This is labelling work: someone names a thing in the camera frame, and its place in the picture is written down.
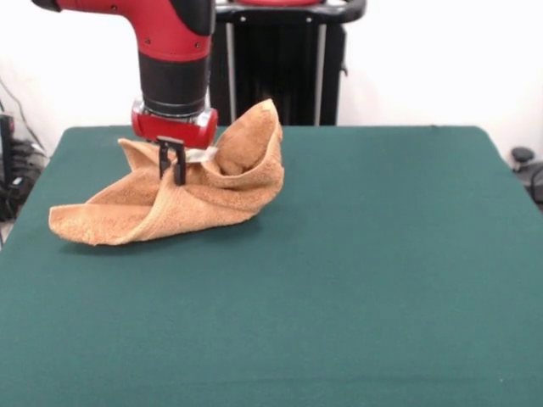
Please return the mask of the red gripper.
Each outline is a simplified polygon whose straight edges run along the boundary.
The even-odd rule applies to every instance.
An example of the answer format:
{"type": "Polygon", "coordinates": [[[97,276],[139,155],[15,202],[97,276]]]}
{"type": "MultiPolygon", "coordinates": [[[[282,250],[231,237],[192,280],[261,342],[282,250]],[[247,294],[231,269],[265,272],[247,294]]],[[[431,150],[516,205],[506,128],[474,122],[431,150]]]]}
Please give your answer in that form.
{"type": "Polygon", "coordinates": [[[178,186],[186,184],[185,147],[208,148],[213,142],[217,125],[218,113],[213,108],[205,108],[201,113],[192,116],[170,117],[152,113],[141,98],[137,98],[132,105],[132,128],[135,134],[150,142],[159,143],[160,178],[170,168],[169,146],[166,142],[179,144],[174,147],[174,181],[178,186]]]}

